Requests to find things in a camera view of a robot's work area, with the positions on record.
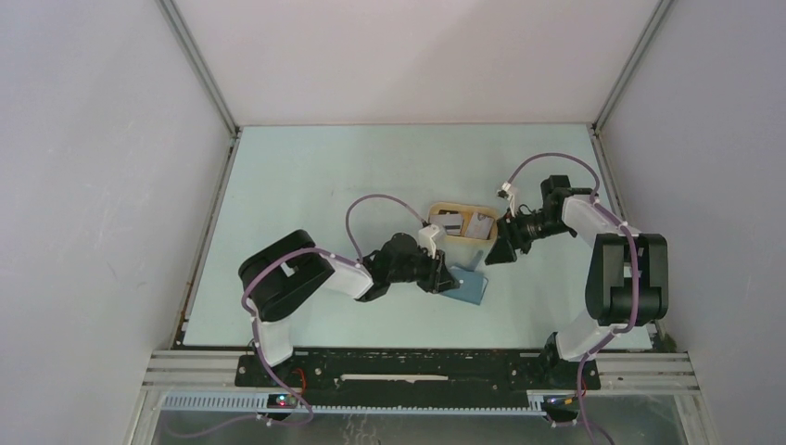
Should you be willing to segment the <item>blue leather card holder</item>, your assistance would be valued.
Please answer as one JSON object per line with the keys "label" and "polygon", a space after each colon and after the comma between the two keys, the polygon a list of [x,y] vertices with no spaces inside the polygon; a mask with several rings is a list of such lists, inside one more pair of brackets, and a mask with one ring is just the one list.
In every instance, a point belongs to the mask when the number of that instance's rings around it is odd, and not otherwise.
{"label": "blue leather card holder", "polygon": [[441,292],[441,295],[463,303],[480,306],[485,295],[488,279],[477,270],[484,258],[484,251],[478,250],[466,264],[454,264],[449,272],[456,279],[456,288]]}

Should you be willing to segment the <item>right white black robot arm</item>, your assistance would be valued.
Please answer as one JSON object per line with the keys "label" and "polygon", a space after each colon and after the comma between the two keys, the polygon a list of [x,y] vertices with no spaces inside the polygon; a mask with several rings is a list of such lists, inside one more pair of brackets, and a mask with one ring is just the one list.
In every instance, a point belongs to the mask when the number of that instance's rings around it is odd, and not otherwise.
{"label": "right white black robot arm", "polygon": [[554,235],[578,236],[592,249],[585,285],[585,309],[548,340],[539,375],[561,388],[576,373],[575,362],[590,360],[613,338],[666,316],[668,246],[601,205],[595,191],[573,187],[565,175],[540,185],[542,206],[529,213],[510,207],[497,222],[487,265],[515,262],[535,241]]}

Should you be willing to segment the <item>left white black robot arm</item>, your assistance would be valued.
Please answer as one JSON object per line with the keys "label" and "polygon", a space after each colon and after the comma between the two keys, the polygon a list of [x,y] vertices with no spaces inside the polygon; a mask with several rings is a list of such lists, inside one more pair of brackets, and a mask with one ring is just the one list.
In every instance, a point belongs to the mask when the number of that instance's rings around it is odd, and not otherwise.
{"label": "left white black robot arm", "polygon": [[282,386],[293,374],[292,315],[320,289],[358,302],[384,296],[399,283],[414,283],[425,293],[461,287],[437,247],[440,229],[427,225],[417,237],[395,233],[379,249],[354,261],[316,246],[298,229],[241,263],[241,305],[248,312],[252,345],[260,356],[258,375]]}

